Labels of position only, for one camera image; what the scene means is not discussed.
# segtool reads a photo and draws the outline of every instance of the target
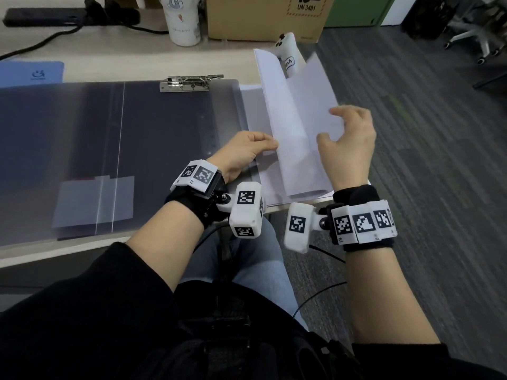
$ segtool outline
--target jeans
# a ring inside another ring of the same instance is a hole
[[[214,226],[208,227],[201,239],[213,230]],[[215,232],[192,255],[180,284],[192,280],[212,283],[217,279],[219,246],[219,235]],[[283,265],[282,250],[271,223],[263,217],[262,232],[259,237],[256,239],[233,237],[230,241],[230,249],[235,267],[237,267],[232,279],[233,283],[263,295],[292,316],[298,309],[298,302],[295,300],[294,290]],[[301,313],[298,312],[295,319],[308,330]]]

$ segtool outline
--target desk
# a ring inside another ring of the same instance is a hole
[[[0,14],[9,7],[81,7],[83,0],[0,0]],[[167,29],[161,9],[141,10],[141,24]],[[0,25],[0,53],[33,45],[65,28],[6,28]],[[168,35],[155,35],[125,27],[84,27],[69,36],[56,38],[47,46],[17,57],[19,60],[57,60],[65,63],[64,82],[117,82],[161,80],[169,75],[223,74],[241,84],[259,84],[254,48],[272,43],[208,40],[182,48]],[[325,203],[317,199],[312,204]],[[267,213],[287,209],[269,207]],[[0,268],[125,242],[135,231],[74,240],[48,240],[0,247]]]

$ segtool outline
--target green cabinet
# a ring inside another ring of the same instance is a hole
[[[335,0],[326,27],[377,25],[394,0]]]

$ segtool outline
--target black sleeve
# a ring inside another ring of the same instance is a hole
[[[0,378],[114,378],[167,343],[178,318],[165,282],[114,243],[85,273],[0,317]]]
[[[352,344],[366,378],[506,380],[493,369],[453,359],[447,345]]]

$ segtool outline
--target left hand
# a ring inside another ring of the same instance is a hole
[[[276,148],[278,141],[267,133],[241,131],[207,161],[219,168],[227,184],[234,181],[259,153]]]

